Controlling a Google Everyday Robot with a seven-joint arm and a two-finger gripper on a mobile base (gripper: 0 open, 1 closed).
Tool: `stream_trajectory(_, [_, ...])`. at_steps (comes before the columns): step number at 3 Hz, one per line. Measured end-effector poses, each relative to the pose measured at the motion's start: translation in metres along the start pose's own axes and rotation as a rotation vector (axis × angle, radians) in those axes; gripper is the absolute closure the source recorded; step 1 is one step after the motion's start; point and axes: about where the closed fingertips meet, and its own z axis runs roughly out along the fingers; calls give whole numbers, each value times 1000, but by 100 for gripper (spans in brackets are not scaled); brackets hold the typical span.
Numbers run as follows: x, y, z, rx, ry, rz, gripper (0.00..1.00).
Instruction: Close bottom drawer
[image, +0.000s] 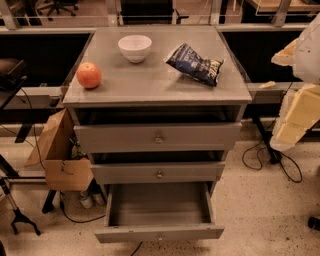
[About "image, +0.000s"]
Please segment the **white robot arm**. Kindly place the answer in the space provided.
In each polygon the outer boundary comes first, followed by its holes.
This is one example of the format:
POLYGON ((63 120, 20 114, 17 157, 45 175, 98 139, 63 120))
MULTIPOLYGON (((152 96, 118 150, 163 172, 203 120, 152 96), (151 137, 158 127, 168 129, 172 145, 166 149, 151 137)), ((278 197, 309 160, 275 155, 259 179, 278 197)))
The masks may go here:
POLYGON ((271 62, 291 66, 293 75, 302 81, 297 90, 287 91, 272 131, 271 147, 286 151, 320 120, 320 14, 271 62))

